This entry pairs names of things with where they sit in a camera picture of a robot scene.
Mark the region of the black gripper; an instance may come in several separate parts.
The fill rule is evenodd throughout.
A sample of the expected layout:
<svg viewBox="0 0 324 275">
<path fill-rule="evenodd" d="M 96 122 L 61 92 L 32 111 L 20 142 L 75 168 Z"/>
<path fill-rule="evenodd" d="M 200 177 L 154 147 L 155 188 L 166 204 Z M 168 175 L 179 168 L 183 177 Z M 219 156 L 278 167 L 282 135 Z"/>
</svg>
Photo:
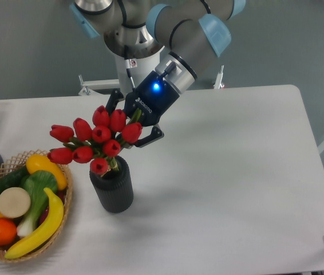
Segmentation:
<svg viewBox="0 0 324 275">
<path fill-rule="evenodd" d="M 126 95 L 124 104 L 124 112 L 128 117 L 132 117 L 136 109 L 142 111 L 144 117 L 141 119 L 141 125 L 144 127 L 153 125 L 151 133 L 134 144 L 125 143 L 122 147 L 143 148 L 162 139 L 164 132 L 157 123 L 179 97 L 179 94 L 165 80 L 152 71 L 133 92 Z M 105 106 L 106 111 L 112 113 L 123 100 L 123 93 L 119 89 L 114 90 Z"/>
</svg>

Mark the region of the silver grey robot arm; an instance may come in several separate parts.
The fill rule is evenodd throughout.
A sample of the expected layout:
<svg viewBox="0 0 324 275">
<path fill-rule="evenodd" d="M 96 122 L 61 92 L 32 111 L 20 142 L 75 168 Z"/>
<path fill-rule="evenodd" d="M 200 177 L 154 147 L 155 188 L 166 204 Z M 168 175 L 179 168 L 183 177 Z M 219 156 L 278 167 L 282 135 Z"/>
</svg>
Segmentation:
<svg viewBox="0 0 324 275">
<path fill-rule="evenodd" d="M 143 147 L 163 137 L 159 120 L 231 42 L 225 22 L 245 1 L 73 1 L 70 10 L 90 37 L 101 36 L 116 62 L 119 89 L 106 105 L 124 102 L 126 116 L 152 127 L 147 137 L 121 141 Z"/>
</svg>

